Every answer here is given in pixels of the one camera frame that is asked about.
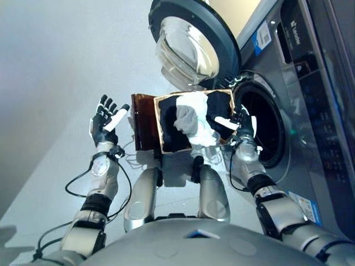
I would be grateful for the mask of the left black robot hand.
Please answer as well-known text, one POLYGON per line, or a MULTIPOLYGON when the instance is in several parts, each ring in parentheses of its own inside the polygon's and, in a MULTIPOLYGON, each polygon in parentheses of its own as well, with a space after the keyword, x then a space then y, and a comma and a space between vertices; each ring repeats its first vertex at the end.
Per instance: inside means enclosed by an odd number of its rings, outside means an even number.
POLYGON ((128 104, 117 108, 117 104, 113 99, 105 94, 100 98, 95 115, 90 119, 89 123, 89 135, 96 147, 104 142, 111 142, 114 145, 118 143, 115 128, 128 113, 129 109, 130 106, 128 104))

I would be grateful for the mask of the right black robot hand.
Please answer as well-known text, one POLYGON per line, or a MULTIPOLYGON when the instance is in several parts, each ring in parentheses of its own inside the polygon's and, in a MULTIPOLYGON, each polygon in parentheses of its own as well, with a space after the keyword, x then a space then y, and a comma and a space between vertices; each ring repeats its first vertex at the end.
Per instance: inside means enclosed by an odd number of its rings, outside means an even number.
POLYGON ((256 136, 257 121, 256 116, 249 113, 244 105, 239 105, 234 109, 229 119, 222 116, 215 116, 214 122, 232 130, 233 132, 256 136))

